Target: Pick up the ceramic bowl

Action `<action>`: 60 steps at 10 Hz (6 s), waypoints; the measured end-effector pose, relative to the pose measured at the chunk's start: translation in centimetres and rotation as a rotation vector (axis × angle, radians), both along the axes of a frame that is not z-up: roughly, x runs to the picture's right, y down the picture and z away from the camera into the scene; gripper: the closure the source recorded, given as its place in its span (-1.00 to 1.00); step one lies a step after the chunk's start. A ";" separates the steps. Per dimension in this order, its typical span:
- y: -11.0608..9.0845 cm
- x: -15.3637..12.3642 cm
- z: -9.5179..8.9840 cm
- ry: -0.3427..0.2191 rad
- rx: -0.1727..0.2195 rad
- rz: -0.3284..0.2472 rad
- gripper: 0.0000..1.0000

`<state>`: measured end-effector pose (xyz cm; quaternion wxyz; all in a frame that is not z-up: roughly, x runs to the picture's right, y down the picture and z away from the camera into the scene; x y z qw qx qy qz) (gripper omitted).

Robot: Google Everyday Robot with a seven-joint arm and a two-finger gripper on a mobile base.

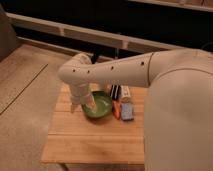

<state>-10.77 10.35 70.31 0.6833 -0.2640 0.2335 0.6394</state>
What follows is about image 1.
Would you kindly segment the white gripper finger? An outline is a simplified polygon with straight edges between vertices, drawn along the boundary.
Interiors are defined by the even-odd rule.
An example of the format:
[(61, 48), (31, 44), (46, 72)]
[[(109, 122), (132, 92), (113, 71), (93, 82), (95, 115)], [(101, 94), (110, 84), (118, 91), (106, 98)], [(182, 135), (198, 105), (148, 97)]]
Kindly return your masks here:
[(91, 97), (90, 101), (88, 102), (87, 106), (92, 110), (92, 111), (96, 111), (97, 110), (97, 105), (95, 102), (94, 97)]
[(75, 109), (76, 109), (76, 105), (71, 104), (70, 105), (70, 111), (71, 111), (71, 113), (74, 113)]

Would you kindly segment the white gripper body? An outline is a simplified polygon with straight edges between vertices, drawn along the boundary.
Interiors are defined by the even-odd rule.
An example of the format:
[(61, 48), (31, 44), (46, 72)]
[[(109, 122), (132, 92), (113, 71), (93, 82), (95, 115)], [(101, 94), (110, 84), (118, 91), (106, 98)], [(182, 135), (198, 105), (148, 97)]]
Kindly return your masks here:
[(71, 93), (70, 99), (75, 105), (84, 105), (92, 101), (92, 94), (90, 91), (80, 92), (74, 91)]

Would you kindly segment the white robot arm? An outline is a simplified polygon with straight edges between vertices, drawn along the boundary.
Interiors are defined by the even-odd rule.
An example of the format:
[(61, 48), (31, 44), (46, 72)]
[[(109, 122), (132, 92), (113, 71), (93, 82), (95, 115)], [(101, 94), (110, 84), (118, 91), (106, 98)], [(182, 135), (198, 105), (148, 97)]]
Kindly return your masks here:
[(91, 83), (146, 87), (146, 171), (213, 171), (213, 53), (176, 49), (93, 64), (80, 53), (59, 69), (75, 105)]

